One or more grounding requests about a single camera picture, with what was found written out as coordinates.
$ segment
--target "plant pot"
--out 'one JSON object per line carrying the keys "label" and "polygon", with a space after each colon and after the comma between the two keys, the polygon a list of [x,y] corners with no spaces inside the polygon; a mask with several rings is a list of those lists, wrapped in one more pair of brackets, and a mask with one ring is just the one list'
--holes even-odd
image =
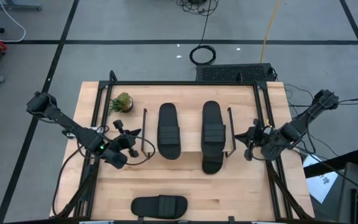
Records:
{"label": "plant pot", "polygon": [[128,113],[132,110],[132,108],[134,107],[134,99],[132,99],[132,97],[129,97],[131,99],[131,106],[126,109],[126,110],[121,110],[122,113]]}

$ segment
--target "black slide sandal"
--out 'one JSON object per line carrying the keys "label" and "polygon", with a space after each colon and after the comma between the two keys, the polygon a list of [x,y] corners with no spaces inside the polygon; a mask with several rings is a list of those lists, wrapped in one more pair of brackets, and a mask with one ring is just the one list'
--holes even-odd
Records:
{"label": "black slide sandal", "polygon": [[201,130],[204,173],[215,174],[221,169],[225,143],[226,126],[223,125],[221,107],[215,101],[208,101],[203,106]]}
{"label": "black slide sandal", "polygon": [[138,197],[131,203],[131,212],[139,217],[177,219],[185,214],[187,205],[183,196]]}
{"label": "black slide sandal", "polygon": [[180,156],[180,129],[175,105],[164,103],[158,113],[157,146],[161,156],[178,159]]}

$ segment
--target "small potted plant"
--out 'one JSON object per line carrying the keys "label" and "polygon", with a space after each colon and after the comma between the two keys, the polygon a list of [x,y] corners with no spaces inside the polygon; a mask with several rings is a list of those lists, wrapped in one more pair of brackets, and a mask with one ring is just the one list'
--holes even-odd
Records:
{"label": "small potted plant", "polygon": [[123,112],[128,113],[134,107],[134,100],[128,93],[121,93],[117,98],[110,100],[109,113]]}

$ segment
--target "wooden table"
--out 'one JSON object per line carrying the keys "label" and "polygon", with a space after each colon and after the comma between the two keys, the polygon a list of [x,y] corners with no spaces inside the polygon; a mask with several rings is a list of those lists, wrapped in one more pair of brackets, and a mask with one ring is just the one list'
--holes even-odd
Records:
{"label": "wooden table", "polygon": [[[83,82],[74,120],[82,126],[89,126],[93,114],[98,82]],[[174,103],[178,111],[181,131],[182,154],[179,159],[169,161],[160,154],[141,166],[124,166],[117,170],[109,164],[100,163],[96,184],[92,219],[136,220],[131,213],[131,202],[135,197],[159,194],[183,195],[188,199],[188,210],[182,220],[225,221],[234,216],[238,221],[274,220],[272,200],[265,164],[244,159],[245,146],[236,142],[237,151],[225,158],[222,169],[214,175],[201,170],[201,112],[206,101],[220,104],[223,122],[227,126],[225,151],[232,147],[227,108],[231,107],[234,131],[246,132],[257,118],[255,97],[251,86],[140,86],[115,85],[112,97],[128,92],[134,99],[134,109],[128,113],[113,113],[108,118],[110,138],[117,136],[112,122],[121,119],[125,129],[142,127],[143,109],[147,109],[145,138],[157,147],[158,109],[162,103]],[[268,83],[268,92],[276,126],[291,120],[283,83]],[[267,117],[262,92],[260,94],[264,118]],[[102,112],[99,112],[98,124]],[[134,147],[140,152],[140,140]],[[76,150],[75,140],[68,140],[64,160]],[[147,144],[145,150],[152,148]],[[129,158],[129,162],[144,159]],[[58,211],[66,205],[78,188],[83,158],[77,154],[67,164],[56,199]],[[314,216],[306,185],[305,174],[299,155],[285,150],[282,153],[283,166],[289,191],[305,211]],[[285,216],[282,195],[277,188],[281,215]]]}

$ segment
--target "gray floor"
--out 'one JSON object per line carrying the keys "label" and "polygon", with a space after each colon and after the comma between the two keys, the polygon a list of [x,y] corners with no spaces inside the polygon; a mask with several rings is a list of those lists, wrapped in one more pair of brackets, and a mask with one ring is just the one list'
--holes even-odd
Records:
{"label": "gray floor", "polygon": [[[73,0],[41,2],[43,11],[11,11],[12,17],[27,29],[26,40],[59,40]],[[358,25],[358,0],[346,2]],[[210,17],[206,39],[262,40],[274,5],[275,1],[268,0],[222,0]],[[67,39],[199,39],[204,20],[183,12],[175,1],[80,0]],[[0,24],[7,30],[0,34],[1,39],[21,36],[21,30],[1,11]],[[337,0],[282,1],[269,39],[357,40]],[[31,121],[25,104],[42,89],[57,49],[52,44],[8,47],[0,61],[0,75],[6,77],[0,84],[0,204]],[[194,47],[176,43],[65,45],[49,93],[56,96],[67,115],[73,116],[81,82],[105,80],[111,69],[119,80],[194,80],[195,66],[188,60]],[[257,63],[262,48],[236,44],[213,47],[217,51],[215,64]],[[198,52],[195,57],[207,60],[209,53]],[[264,61],[275,67],[280,81],[313,94],[329,89],[340,99],[358,97],[358,45],[268,45]],[[292,90],[288,97],[293,104],[311,101],[307,94],[290,86],[288,89]],[[358,149],[358,105],[325,112],[310,128],[338,154]],[[6,222],[48,217],[66,141],[59,127],[38,124]],[[334,157],[325,146],[315,144],[319,155]],[[334,217],[336,195],[330,194],[315,208],[326,210],[328,214],[323,216]]]}

